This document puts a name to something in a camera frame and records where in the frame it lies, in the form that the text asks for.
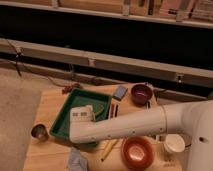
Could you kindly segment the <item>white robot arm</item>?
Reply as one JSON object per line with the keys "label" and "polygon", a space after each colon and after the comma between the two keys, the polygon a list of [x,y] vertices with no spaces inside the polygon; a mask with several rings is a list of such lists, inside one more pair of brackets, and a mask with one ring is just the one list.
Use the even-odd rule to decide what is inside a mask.
{"label": "white robot arm", "polygon": [[213,171],[213,100],[162,105],[98,122],[70,116],[73,143],[164,133],[191,137],[187,171]]}

